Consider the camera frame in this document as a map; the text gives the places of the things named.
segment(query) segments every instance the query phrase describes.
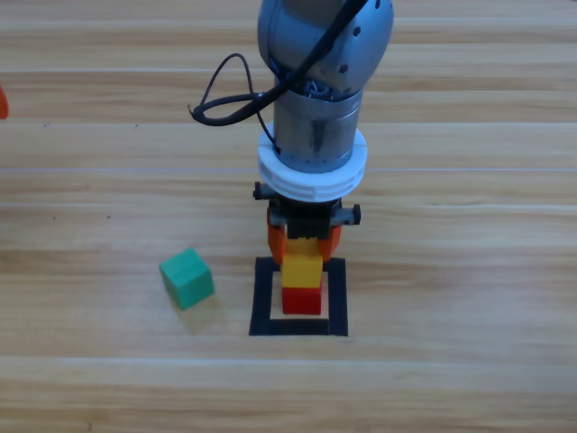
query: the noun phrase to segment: green cube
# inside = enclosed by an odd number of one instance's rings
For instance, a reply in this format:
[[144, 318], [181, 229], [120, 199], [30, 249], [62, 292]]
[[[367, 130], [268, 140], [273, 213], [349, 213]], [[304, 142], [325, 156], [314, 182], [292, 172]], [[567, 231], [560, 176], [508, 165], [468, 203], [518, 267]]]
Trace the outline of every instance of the green cube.
[[215, 292], [210, 269], [192, 249], [162, 263], [160, 273], [170, 296], [181, 309], [189, 309]]

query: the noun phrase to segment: orange object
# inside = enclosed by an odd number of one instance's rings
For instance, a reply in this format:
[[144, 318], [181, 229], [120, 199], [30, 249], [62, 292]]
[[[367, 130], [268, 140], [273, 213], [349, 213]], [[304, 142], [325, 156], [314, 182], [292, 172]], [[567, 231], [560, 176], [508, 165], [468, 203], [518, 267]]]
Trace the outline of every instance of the orange object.
[[7, 119], [9, 113], [10, 107], [8, 106], [8, 98], [6, 97], [6, 93], [4, 93], [0, 87], [0, 119]]
[[287, 237], [284, 227], [270, 225], [270, 211], [267, 211], [267, 222], [269, 224], [269, 248], [272, 258], [278, 266], [282, 265], [285, 251], [287, 249]]
[[282, 288], [282, 312], [284, 314], [321, 314], [323, 283], [318, 289]]
[[323, 239], [318, 241], [318, 250], [323, 256], [323, 262], [328, 262], [333, 256], [334, 250], [339, 246], [341, 242], [341, 232], [343, 231], [342, 226], [334, 227], [331, 229], [331, 234], [328, 239]]

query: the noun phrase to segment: black cable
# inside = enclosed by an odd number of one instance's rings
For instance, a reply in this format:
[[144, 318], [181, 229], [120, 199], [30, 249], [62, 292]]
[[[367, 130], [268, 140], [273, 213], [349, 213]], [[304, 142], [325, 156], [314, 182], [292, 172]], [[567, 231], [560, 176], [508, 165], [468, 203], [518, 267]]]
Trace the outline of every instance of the black cable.
[[[237, 96], [233, 96], [233, 97], [222, 97], [222, 98], [219, 98], [215, 101], [207, 103], [206, 100], [208, 99], [208, 95], [210, 94], [210, 91], [212, 90], [213, 85], [215, 84], [215, 81], [216, 81], [216, 78], [218, 77], [218, 74], [220, 74], [221, 70], [223, 70], [226, 63], [228, 63], [229, 60], [234, 59], [235, 57], [240, 59], [243, 62], [244, 70], [246, 71], [246, 79], [249, 83], [249, 92], [251, 92], [251, 93], [246, 94], [246, 95], [237, 95]], [[221, 62], [221, 64], [218, 66], [218, 68], [216, 69], [216, 72], [214, 73], [213, 77], [211, 78], [210, 82], [208, 83], [208, 87], [206, 88], [205, 95], [203, 96], [202, 101], [200, 102], [200, 105], [206, 111], [206, 110], [209, 110], [211, 108], [215, 108], [216, 106], [224, 106], [227, 104], [232, 104], [235, 102], [242, 102], [242, 101], [253, 101], [257, 97], [259, 97], [259, 94], [254, 92], [254, 88], [252, 86], [252, 76], [251, 76], [251, 69], [249, 68], [249, 64], [246, 61], [246, 58], [242, 54], [239, 54], [238, 52], [236, 52], [236, 53], [228, 56], [226, 59], [224, 59]], [[191, 115], [193, 114], [193, 112], [190, 110], [190, 106], [188, 106], [188, 111]], [[259, 111], [256, 115], [258, 116], [259, 122], [261, 123], [262, 131], [264, 131], [264, 133], [267, 134], [267, 137], [269, 137], [269, 140], [271, 142], [275, 143], [274, 138], [270, 134], [269, 128], [267, 128], [267, 125], [264, 123], [264, 120], [262, 119], [261, 112]]]
[[[321, 37], [319, 42], [315, 45], [315, 48], [310, 52], [310, 54], [305, 58], [303, 63], [298, 67], [295, 73], [287, 78], [286, 80], [280, 82], [277, 86], [269, 90], [263, 95], [256, 95], [252, 92], [250, 94], [251, 102], [246, 106], [242, 107], [238, 111], [232, 113], [227, 117], [222, 118], [210, 118], [205, 116], [205, 111], [211, 107], [222, 106], [225, 104], [230, 104], [231, 100], [229, 98], [221, 98], [213, 101], [210, 104], [206, 104], [206, 97], [212, 84], [214, 83], [215, 76], [211, 80], [211, 84], [208, 86], [207, 92], [203, 101], [194, 110], [188, 111], [192, 117], [199, 123], [208, 126], [228, 126], [229, 124], [237, 124], [243, 120], [252, 117], [253, 115], [260, 115], [260, 111], [275, 102], [279, 97], [281, 97], [287, 90], [289, 90], [293, 85], [299, 82], [308, 72], [309, 69], [315, 65], [319, 60], [321, 60], [332, 48], [334, 42], [343, 32], [343, 30], [351, 23], [354, 17], [361, 11], [361, 9], [367, 4], [368, 0], [347, 0], [343, 5], [336, 18], [334, 19], [331, 26], [327, 29], [325, 34]], [[220, 72], [221, 67], [217, 70], [216, 75]]]

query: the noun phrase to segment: yellow block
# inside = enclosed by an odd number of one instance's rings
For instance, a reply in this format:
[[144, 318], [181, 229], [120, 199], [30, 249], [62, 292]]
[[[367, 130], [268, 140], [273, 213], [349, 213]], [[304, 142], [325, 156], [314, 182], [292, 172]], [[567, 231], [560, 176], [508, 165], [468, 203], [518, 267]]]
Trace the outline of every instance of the yellow block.
[[323, 278], [323, 256], [316, 239], [288, 239], [280, 267], [282, 287], [317, 289]]

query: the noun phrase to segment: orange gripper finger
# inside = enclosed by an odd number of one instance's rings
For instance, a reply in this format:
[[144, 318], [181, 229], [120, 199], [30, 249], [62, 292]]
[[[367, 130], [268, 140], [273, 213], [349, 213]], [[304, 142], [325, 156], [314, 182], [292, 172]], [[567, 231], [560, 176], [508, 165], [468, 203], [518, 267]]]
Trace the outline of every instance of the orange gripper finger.
[[270, 224], [270, 209], [267, 210], [267, 224], [269, 226], [269, 248], [272, 258], [277, 265], [282, 265], [282, 261], [287, 249], [287, 237], [284, 227], [275, 227]]
[[5, 120], [8, 118], [8, 114], [10, 113], [10, 108], [8, 106], [8, 98], [6, 94], [0, 87], [0, 119]]
[[318, 248], [321, 255], [323, 256], [323, 262], [328, 262], [331, 260], [331, 256], [333, 255], [334, 250], [336, 250], [336, 247], [339, 246], [339, 242], [341, 242], [342, 230], [342, 226], [333, 227], [328, 239], [318, 241]]

